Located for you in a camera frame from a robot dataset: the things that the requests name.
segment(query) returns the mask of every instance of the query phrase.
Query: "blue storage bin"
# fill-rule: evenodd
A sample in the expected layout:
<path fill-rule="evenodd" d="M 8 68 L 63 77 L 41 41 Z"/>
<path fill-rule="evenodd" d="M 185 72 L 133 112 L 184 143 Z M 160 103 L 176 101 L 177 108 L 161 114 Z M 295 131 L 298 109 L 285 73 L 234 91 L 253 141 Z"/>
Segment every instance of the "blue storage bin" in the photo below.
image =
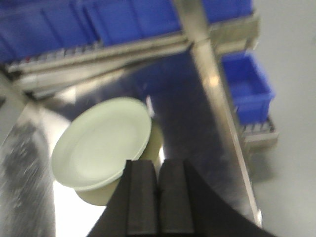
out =
<path fill-rule="evenodd" d="M 264 122 L 275 94 L 254 56 L 249 52 L 228 54 L 222 65 L 240 123 Z"/>
<path fill-rule="evenodd" d="M 180 30 L 170 0 L 87 0 L 84 5 L 105 45 Z"/>
<path fill-rule="evenodd" d="M 207 19 L 210 23 L 250 15 L 252 0 L 203 0 Z"/>
<path fill-rule="evenodd" d="M 83 6 L 73 1 L 38 0 L 11 8 L 0 7 L 0 52 L 8 49 L 11 52 L 1 53 L 0 62 L 96 40 Z"/>

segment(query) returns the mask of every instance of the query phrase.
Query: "stainless steel surface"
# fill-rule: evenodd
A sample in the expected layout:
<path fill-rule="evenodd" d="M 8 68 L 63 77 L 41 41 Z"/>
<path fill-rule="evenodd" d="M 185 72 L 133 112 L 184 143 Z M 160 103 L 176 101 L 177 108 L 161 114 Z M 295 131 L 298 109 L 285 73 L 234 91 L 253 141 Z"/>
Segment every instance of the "stainless steel surface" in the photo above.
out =
<path fill-rule="evenodd" d="M 244 142 L 252 152 L 270 149 L 277 144 L 279 132 L 271 118 L 264 123 L 242 126 L 241 129 Z"/>
<path fill-rule="evenodd" d="M 0 96 L 5 98 L 0 107 L 0 147 L 22 113 L 26 98 L 12 89 L 6 76 L 0 73 Z"/>
<path fill-rule="evenodd" d="M 117 46 L 103 47 L 101 43 L 69 50 L 60 50 L 33 57 L 28 61 L 13 62 L 6 66 L 8 72 L 21 71 L 30 74 L 37 71 L 60 69 L 73 64 L 88 63 L 96 60 L 117 60 L 117 57 L 130 60 L 146 59 L 184 51 L 187 40 L 181 33 L 174 33 L 163 37 L 140 40 Z"/>
<path fill-rule="evenodd" d="M 53 179 L 38 118 L 27 106 L 0 147 L 2 237 L 55 236 Z"/>
<path fill-rule="evenodd" d="M 218 129 L 221 131 L 223 144 L 229 150 L 229 159 L 232 164 L 230 172 L 234 173 L 236 179 L 232 183 L 228 182 L 223 185 L 225 185 L 225 189 L 232 190 L 234 186 L 237 186 L 239 195 L 235 197 L 223 195 L 218 187 L 213 188 L 230 205 L 236 201 L 234 198 L 243 199 L 244 206 L 233 207 L 249 220 L 261 226 L 261 222 L 258 219 L 258 208 L 244 160 L 244 156 L 247 156 L 247 153 L 244 152 L 243 144 L 239 140 L 239 133 L 236 129 L 238 123 L 235 115 L 232 113 L 232 105 L 228 100 L 230 98 L 230 96 L 227 96 L 228 90 L 225 89 L 225 83 L 223 83 L 218 70 L 212 49 L 212 41 L 209 39 L 207 31 L 206 16 L 202 3 L 199 0 L 174 0 L 174 2 L 185 34 L 190 41 L 195 43 L 191 53 L 199 72 L 201 84 L 210 103 L 210 109 L 215 115 Z"/>
<path fill-rule="evenodd" d="M 250 17 L 210 25 L 209 34 L 216 54 L 241 51 L 256 46 L 259 37 L 260 17 Z"/>

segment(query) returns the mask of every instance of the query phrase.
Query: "stainless steel counter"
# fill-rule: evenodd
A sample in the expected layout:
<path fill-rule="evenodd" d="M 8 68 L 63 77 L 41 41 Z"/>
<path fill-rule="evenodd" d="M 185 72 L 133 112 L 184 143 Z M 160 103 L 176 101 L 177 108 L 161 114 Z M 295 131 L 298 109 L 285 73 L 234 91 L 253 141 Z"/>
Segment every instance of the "stainless steel counter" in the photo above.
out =
<path fill-rule="evenodd" d="M 49 157 L 62 132 L 78 115 L 99 102 L 121 96 L 138 98 L 148 105 L 162 127 L 165 158 L 189 159 L 211 188 L 253 220 L 239 163 L 222 143 L 189 52 L 108 76 L 70 87 L 39 101 L 35 108 L 29 104 L 24 109 L 0 148 L 4 175 L 0 208 L 6 208 L 11 220 L 25 218 L 20 220 L 25 225 L 16 228 L 3 216 L 6 227 L 1 228 L 2 236 L 20 236 L 22 231 L 28 233 L 28 228 L 33 234 L 24 236 L 54 236 L 54 219 L 57 237 L 86 236 L 104 207 L 89 205 L 72 189 L 54 182 Z"/>

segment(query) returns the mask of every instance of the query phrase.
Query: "white plate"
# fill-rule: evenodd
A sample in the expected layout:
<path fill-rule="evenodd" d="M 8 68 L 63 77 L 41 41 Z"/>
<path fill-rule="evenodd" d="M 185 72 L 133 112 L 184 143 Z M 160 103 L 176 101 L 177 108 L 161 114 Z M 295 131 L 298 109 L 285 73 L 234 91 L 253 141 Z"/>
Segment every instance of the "white plate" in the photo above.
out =
<path fill-rule="evenodd" d="M 140 160 L 151 160 L 154 164 L 156 174 L 159 173 L 161 166 L 159 151 L 162 147 L 163 136 L 159 125 L 153 121 L 152 130 L 149 137 L 148 144 L 139 157 Z M 97 206 L 105 206 L 114 193 L 120 178 L 116 179 L 112 183 L 90 191 L 76 191 L 77 195 L 84 201 Z"/>
<path fill-rule="evenodd" d="M 151 132 L 147 107 L 133 98 L 105 101 L 76 118 L 58 140 L 51 168 L 58 182 L 87 191 L 122 174 L 144 151 Z"/>

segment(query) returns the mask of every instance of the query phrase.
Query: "metal frame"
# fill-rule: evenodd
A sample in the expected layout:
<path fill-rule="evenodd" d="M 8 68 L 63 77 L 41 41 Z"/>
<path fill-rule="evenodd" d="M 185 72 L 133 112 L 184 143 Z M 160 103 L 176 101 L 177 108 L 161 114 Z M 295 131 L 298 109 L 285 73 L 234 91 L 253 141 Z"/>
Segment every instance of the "metal frame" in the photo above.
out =
<path fill-rule="evenodd" d="M 237 130 L 238 122 L 236 115 L 232 113 L 233 107 L 231 101 L 229 101 L 229 96 L 227 96 L 226 83 L 218 69 L 202 3 L 199 0 L 174 0 L 174 4 L 184 32 L 189 41 L 193 43 L 191 53 L 200 75 L 201 84 L 210 103 L 210 109 L 216 117 L 218 129 L 221 131 L 223 144 L 230 151 L 230 162 L 235 167 L 234 177 L 238 179 L 243 198 L 247 199 L 250 213 L 246 213 L 246 217 L 261 226 L 261 221 L 258 218 L 259 210 L 244 158 L 247 154 L 243 148 L 243 143 L 240 142 L 240 134 Z"/>

